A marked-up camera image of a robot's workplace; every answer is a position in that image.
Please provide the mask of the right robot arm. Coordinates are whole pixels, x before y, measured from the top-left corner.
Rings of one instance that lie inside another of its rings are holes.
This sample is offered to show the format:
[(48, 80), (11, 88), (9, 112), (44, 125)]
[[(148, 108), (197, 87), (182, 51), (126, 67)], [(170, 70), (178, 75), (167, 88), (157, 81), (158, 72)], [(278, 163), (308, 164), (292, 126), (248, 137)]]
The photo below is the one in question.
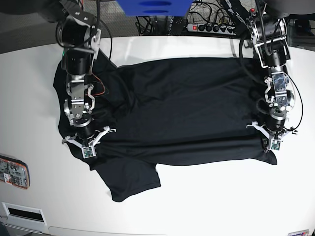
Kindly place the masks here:
[(65, 129), (62, 142), (94, 153), (101, 138), (113, 132), (110, 127), (95, 127), (97, 95), (90, 79), (100, 51), (101, 2), (95, 2), (95, 15), (85, 11), (80, 1), (61, 0), (59, 4), (64, 11), (55, 28), (56, 42), (63, 49), (60, 70), (65, 73), (59, 94), (59, 129)]

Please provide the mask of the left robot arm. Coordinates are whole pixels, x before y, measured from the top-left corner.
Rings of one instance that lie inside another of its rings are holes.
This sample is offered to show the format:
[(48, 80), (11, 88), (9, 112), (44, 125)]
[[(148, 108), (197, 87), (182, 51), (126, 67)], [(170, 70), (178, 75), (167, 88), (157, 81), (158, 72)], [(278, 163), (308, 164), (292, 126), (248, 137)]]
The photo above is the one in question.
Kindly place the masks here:
[(295, 89), (290, 85), (286, 63), (290, 60), (287, 43), (286, 15), (272, 10), (261, 0), (255, 1), (255, 8), (249, 11), (247, 27), (261, 67), (268, 75), (264, 100), (268, 105), (266, 121), (249, 124), (262, 134), (266, 153), (280, 150), (284, 137), (297, 134), (294, 127), (286, 128), (287, 116), (295, 106)]

